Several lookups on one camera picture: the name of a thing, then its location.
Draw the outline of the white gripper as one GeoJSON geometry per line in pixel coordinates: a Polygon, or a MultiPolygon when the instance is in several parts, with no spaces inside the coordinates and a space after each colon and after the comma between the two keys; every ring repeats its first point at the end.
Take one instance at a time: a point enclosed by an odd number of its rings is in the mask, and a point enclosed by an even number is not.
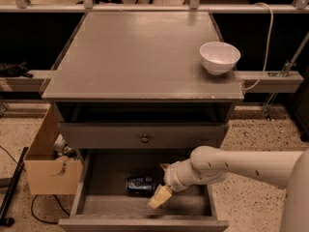
{"type": "Polygon", "coordinates": [[[166,186],[159,185],[154,196],[149,200],[147,207],[157,209],[172,197],[172,191],[179,192],[193,185],[204,185],[206,179],[193,168],[189,159],[174,163],[161,163],[160,168],[164,171],[163,181],[166,186]]]}

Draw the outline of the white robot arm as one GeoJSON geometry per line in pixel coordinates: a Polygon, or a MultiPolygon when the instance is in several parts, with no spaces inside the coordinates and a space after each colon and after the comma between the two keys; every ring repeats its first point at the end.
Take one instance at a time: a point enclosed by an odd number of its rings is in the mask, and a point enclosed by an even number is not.
{"type": "Polygon", "coordinates": [[[190,157],[163,163],[164,184],[156,189],[148,207],[156,209],[193,185],[222,181],[237,174],[286,190],[280,232],[309,232],[309,151],[224,151],[211,146],[195,148],[190,157]]]}

